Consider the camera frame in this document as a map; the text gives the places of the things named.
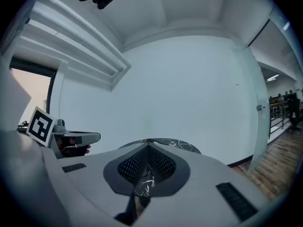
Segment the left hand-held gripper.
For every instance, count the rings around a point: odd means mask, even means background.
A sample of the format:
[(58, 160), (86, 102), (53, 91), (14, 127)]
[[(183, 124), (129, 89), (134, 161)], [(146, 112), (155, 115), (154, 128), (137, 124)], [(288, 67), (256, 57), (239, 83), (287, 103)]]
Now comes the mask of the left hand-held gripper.
[(63, 119), (55, 119), (39, 107), (34, 109), (26, 134), (41, 146), (53, 150), (57, 158), (85, 155), (85, 146), (98, 142), (98, 132), (67, 131)]

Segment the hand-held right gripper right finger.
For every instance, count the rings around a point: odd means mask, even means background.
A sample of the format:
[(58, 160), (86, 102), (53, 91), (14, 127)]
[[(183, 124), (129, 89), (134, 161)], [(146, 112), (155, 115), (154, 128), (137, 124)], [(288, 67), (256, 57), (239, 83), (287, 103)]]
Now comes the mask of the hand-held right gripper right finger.
[(230, 182), (257, 210), (269, 203), (254, 183), (222, 162), (176, 147), (160, 148), (187, 161), (190, 177), (176, 194), (152, 198), (134, 227), (233, 227), (240, 220), (216, 188), (225, 182)]

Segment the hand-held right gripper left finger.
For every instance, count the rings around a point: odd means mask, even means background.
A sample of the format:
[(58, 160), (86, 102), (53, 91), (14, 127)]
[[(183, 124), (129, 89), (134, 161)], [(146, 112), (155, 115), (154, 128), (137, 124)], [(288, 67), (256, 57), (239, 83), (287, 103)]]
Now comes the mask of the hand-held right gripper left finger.
[(117, 194), (103, 176), (104, 167), (146, 145), (135, 144), (117, 150), (82, 157), (58, 159), (44, 148), (44, 164), (57, 197), (63, 205), (69, 227), (129, 227), (115, 220), (125, 212), (130, 197)]

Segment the glass door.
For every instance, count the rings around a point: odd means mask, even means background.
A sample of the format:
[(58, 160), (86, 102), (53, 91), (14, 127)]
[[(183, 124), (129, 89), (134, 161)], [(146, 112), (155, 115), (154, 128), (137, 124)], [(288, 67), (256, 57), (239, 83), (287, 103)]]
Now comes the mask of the glass door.
[[(267, 140), (270, 128), (270, 109), (267, 87), (259, 64), (249, 47), (245, 48), (245, 54), (247, 55), (248, 69), (250, 70), (250, 76), (256, 95), (256, 103), (253, 106), (253, 109), (255, 109), (258, 116), (257, 139), (251, 164), (249, 166), (249, 172), (252, 172), (261, 161), (267, 149)], [(265, 106), (265, 108), (261, 111), (257, 111), (257, 105)]]

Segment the black metal rack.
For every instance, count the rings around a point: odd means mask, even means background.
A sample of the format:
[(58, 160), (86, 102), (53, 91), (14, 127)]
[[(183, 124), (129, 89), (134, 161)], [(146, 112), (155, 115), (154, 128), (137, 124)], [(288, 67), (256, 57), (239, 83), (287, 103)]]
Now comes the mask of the black metal rack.
[(270, 122), (269, 134), (270, 139), (274, 133), (283, 130), (288, 126), (289, 122), (289, 107), (287, 102), (279, 102), (269, 105), (270, 108)]

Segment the black office chair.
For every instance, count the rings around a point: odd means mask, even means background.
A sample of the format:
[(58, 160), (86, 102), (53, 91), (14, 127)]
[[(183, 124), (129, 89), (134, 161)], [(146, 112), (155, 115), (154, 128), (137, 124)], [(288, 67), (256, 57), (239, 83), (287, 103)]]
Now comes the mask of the black office chair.
[(302, 129), (298, 127), (299, 122), (302, 120), (300, 116), (300, 100), (297, 98), (290, 98), (288, 100), (288, 109), (289, 109), (289, 130), (291, 130), (291, 133), (294, 131), (297, 131), (302, 134)]

